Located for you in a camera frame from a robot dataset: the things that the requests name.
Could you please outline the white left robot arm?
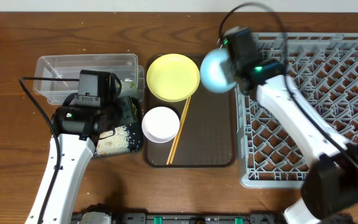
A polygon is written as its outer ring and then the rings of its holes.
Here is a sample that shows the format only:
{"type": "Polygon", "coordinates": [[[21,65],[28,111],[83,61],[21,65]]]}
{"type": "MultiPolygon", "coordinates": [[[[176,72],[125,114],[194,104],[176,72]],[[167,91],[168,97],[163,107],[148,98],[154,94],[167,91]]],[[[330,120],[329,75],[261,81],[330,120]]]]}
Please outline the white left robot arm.
{"type": "Polygon", "coordinates": [[[27,223],[70,223],[91,159],[137,152],[143,143],[140,105],[123,96],[102,110],[63,104],[54,118],[50,152],[27,223]]]}

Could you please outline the green clear plastic wrapper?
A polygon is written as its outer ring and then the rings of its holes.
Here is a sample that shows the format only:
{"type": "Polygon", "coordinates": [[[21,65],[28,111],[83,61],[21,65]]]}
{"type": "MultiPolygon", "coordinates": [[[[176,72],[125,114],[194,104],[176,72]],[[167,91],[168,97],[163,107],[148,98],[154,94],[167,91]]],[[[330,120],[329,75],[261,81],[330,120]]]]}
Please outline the green clear plastic wrapper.
{"type": "Polygon", "coordinates": [[[133,91],[135,88],[135,81],[130,78],[121,80],[122,91],[133,91]]]}

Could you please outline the pile of rice and nuts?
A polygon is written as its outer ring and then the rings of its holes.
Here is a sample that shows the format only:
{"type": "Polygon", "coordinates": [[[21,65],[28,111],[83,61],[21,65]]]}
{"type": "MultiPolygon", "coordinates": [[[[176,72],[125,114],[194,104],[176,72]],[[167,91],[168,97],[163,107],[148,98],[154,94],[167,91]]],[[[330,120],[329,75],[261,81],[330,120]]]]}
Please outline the pile of rice and nuts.
{"type": "Polygon", "coordinates": [[[114,130],[102,133],[96,146],[95,157],[129,153],[130,138],[130,132],[126,126],[116,127],[114,130]]]}

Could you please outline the light blue bowl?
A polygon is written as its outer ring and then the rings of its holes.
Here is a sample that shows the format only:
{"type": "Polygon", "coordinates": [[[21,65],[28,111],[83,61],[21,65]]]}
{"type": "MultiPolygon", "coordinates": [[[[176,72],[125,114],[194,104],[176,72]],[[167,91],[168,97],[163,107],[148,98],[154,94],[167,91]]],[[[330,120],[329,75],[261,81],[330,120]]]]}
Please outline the light blue bowl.
{"type": "Polygon", "coordinates": [[[203,59],[200,79],[203,86],[213,93],[225,93],[235,87],[235,82],[228,82],[220,63],[228,59],[224,49],[214,49],[203,59]]]}

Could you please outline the white bowl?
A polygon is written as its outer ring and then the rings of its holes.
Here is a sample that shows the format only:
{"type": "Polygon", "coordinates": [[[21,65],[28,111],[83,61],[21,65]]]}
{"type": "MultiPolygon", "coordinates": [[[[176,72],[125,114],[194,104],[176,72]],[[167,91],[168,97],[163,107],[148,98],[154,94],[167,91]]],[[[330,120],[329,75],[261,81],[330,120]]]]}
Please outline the white bowl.
{"type": "Polygon", "coordinates": [[[164,106],[152,108],[143,117],[142,132],[155,143],[171,141],[178,133],[180,119],[176,112],[164,106]]]}

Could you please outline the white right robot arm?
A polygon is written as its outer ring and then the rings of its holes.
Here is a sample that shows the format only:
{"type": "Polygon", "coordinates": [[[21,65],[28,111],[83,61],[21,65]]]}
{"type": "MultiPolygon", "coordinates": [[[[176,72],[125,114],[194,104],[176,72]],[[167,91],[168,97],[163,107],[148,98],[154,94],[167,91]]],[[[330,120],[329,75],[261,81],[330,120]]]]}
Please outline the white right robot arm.
{"type": "Polygon", "coordinates": [[[269,110],[299,147],[309,172],[301,197],[284,213],[287,223],[320,223],[358,203],[358,143],[325,122],[287,72],[287,60],[256,57],[220,62],[225,78],[269,110]]]}

